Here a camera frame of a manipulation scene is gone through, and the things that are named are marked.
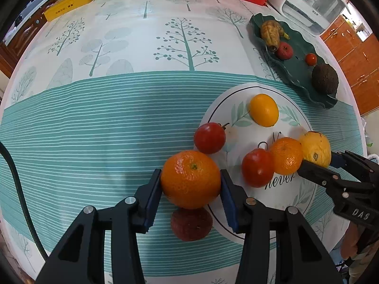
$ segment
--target white container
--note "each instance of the white container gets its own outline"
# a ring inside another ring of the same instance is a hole
[[[346,7],[344,0],[268,0],[284,17],[310,34],[321,35]]]

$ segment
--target green container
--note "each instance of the green container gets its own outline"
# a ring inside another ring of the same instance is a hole
[[[289,40],[282,38],[281,40],[285,41],[291,45],[293,49],[293,57],[289,60],[280,60],[276,55],[267,49],[266,43],[260,37],[260,27],[263,22],[267,20],[275,20],[273,16],[263,16],[261,13],[252,16],[250,23],[253,26],[253,34],[256,39],[256,44],[259,50],[267,52],[267,56],[274,63],[280,73],[283,74],[283,79],[287,83],[293,84],[299,87],[304,95],[311,101],[316,104],[320,104],[325,109],[330,109],[335,106],[337,103],[336,93],[331,95],[322,95],[319,94],[312,86],[311,77],[313,66],[309,66],[305,62],[305,57],[308,53],[313,53],[317,56],[317,65],[325,64],[325,61],[320,57],[315,50],[315,47],[308,43],[299,31],[291,29],[286,22],[280,21],[279,23],[289,35]]]

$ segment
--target plate rim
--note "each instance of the plate rim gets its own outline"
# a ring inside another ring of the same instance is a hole
[[[275,92],[277,93],[278,95],[280,95],[281,97],[284,97],[286,100],[288,100],[299,112],[300,114],[303,116],[303,118],[305,119],[310,131],[313,131],[313,128],[312,128],[312,125],[310,124],[307,116],[305,115],[305,113],[301,110],[301,108],[296,104],[296,102],[291,99],[287,94],[285,94],[284,92],[278,90],[277,88],[275,88],[274,86],[270,86],[270,85],[266,85],[266,84],[263,84],[263,83],[260,83],[260,82],[248,82],[248,83],[243,83],[243,84],[239,84],[239,85],[236,85],[234,87],[231,87],[230,89],[226,90],[225,92],[223,92],[221,95],[219,95],[214,101],[213,103],[210,104],[210,106],[208,107],[208,109],[206,110],[202,120],[200,121],[200,125],[201,126],[202,124],[204,123],[209,123],[212,119],[212,116],[214,115],[214,113],[216,112],[216,110],[219,108],[219,106],[226,100],[228,99],[229,97],[231,97],[232,95],[240,92],[240,91],[243,91],[243,90],[247,90],[247,89],[250,89],[250,88],[255,88],[255,87],[259,87],[261,89],[265,89],[265,90],[269,90],[269,91],[272,91],[272,92]],[[209,118],[207,118],[207,120],[203,121],[204,117],[207,115],[207,112],[208,110],[211,108],[211,106],[217,102],[217,105],[214,109],[212,109],[212,113],[211,115],[209,116]],[[317,185],[315,184],[315,187],[313,189],[313,192],[312,192],[312,196],[311,196],[311,200],[309,201],[308,203],[308,206],[304,209],[304,213],[302,213],[302,215],[304,215],[305,213],[308,213],[313,205],[313,202],[314,202],[314,198],[315,198],[315,195],[316,195],[316,190],[317,190]],[[239,236],[238,234],[234,233],[233,231],[231,231],[230,229],[228,229],[227,227],[225,227],[224,224],[221,223],[221,221],[215,216],[210,204],[207,204],[207,208],[208,210],[211,212],[212,214],[212,217],[217,221],[217,223],[225,230],[227,231],[228,233],[230,233],[231,235],[233,235],[234,237],[237,237],[241,240],[244,240],[244,237],[242,238],[241,236]],[[270,243],[274,242],[274,239],[276,239],[276,237],[270,237]]]

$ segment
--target metal screw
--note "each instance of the metal screw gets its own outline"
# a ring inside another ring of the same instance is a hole
[[[89,215],[92,211],[94,211],[94,207],[93,206],[86,206],[84,207],[83,209],[83,212],[87,215]]]
[[[290,214],[292,214],[292,215],[297,214],[298,211],[299,211],[299,210],[298,210],[295,206],[290,206],[290,207],[288,207],[288,212],[289,212]]]
[[[125,199],[125,203],[127,203],[128,205],[134,204],[136,201],[137,199],[134,196],[128,196]]]
[[[257,203],[255,198],[247,198],[245,202],[247,205],[251,205],[251,206],[254,206]]]

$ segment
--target person's hand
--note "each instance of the person's hand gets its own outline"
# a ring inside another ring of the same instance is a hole
[[[358,226],[350,222],[345,235],[343,237],[341,246],[341,256],[344,260],[349,257],[354,257],[357,254],[357,242],[359,240]]]

